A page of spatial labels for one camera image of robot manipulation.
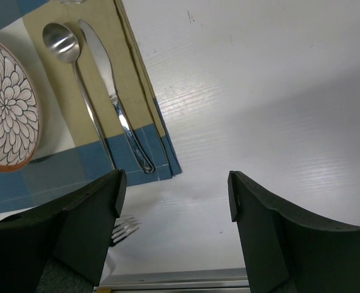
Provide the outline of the silver table knife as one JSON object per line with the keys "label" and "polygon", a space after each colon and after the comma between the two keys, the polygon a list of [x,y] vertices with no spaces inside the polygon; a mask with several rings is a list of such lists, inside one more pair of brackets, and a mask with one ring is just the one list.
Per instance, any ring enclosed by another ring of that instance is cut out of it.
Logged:
{"label": "silver table knife", "polygon": [[136,138],[129,119],[126,116],[126,112],[123,109],[123,105],[118,97],[118,91],[115,84],[115,78],[113,75],[113,69],[109,55],[91,25],[89,25],[88,22],[83,19],[79,19],[77,23],[84,35],[88,48],[91,51],[92,57],[106,87],[110,102],[115,109],[125,138],[128,141],[135,160],[145,174],[152,174],[155,170],[154,165]]}

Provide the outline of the blue and tan placemat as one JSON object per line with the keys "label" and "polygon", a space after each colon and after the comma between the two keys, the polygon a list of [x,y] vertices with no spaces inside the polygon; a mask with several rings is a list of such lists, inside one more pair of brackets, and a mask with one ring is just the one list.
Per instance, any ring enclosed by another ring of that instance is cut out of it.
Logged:
{"label": "blue and tan placemat", "polygon": [[[50,22],[88,22],[111,59],[120,100],[134,133],[155,166],[142,172],[110,105],[90,50],[82,48],[79,71],[107,137],[107,156],[94,130],[70,65],[45,48],[42,30]],[[72,192],[110,171],[126,172],[129,186],[171,179],[182,172],[137,42],[121,1],[0,1],[0,43],[21,62],[41,105],[40,144],[15,172],[0,172],[0,213],[37,206]]]}

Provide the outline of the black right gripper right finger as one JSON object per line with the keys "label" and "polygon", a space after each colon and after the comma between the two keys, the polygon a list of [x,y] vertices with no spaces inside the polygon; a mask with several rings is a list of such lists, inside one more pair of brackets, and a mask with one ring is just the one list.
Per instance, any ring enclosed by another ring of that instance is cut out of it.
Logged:
{"label": "black right gripper right finger", "polygon": [[251,292],[360,292],[360,226],[301,208],[231,171],[228,196]]}

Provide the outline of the clear plastic cup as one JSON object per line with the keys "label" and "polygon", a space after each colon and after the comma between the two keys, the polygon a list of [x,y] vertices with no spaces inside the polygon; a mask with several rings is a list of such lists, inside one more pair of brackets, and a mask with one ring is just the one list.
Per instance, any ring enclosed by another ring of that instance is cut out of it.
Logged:
{"label": "clear plastic cup", "polygon": [[61,4],[82,4],[84,0],[54,0]]}

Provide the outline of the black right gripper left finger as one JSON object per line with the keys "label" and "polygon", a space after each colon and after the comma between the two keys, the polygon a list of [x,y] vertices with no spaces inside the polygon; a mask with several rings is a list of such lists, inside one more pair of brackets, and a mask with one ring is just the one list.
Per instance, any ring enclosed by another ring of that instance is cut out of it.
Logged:
{"label": "black right gripper left finger", "polygon": [[126,174],[0,220],[0,292],[92,292],[99,285]]}

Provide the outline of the silver spoon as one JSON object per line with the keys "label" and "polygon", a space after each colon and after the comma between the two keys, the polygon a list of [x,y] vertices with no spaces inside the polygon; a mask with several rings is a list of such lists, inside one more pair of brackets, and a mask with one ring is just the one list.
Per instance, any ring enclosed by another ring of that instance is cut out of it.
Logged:
{"label": "silver spoon", "polygon": [[48,51],[63,63],[69,63],[72,66],[74,78],[84,100],[89,117],[93,123],[94,129],[98,135],[99,141],[105,151],[113,170],[116,169],[112,155],[106,142],[106,138],[101,129],[100,123],[92,106],[90,98],[83,85],[82,79],[77,68],[77,60],[81,54],[79,41],[75,34],[65,25],[60,23],[48,23],[42,32],[43,43]]}

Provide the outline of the flower pattern plate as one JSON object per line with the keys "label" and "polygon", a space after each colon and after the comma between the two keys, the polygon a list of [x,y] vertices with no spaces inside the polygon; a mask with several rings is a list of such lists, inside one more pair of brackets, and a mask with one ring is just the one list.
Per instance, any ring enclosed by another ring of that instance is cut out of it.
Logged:
{"label": "flower pattern plate", "polygon": [[40,102],[20,61],[0,43],[0,172],[14,172],[34,156],[42,132]]}

